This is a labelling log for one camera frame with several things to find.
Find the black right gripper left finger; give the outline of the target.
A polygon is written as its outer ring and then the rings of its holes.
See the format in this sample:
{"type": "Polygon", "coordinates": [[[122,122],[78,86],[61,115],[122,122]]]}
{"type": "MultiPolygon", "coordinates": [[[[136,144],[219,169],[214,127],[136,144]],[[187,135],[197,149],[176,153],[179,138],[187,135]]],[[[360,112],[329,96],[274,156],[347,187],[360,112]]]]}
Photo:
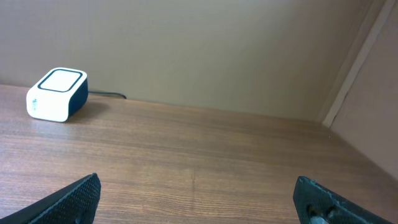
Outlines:
{"type": "Polygon", "coordinates": [[[1,219],[3,224],[92,224],[100,201],[96,173],[1,219]]]}

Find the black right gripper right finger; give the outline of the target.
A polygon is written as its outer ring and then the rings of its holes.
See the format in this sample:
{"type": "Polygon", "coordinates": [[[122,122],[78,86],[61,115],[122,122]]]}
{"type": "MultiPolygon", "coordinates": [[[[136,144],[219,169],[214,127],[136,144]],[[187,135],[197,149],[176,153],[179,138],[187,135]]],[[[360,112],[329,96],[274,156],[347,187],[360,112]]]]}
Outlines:
{"type": "Polygon", "coordinates": [[[301,224],[391,224],[306,176],[298,177],[293,201],[301,224]]]}

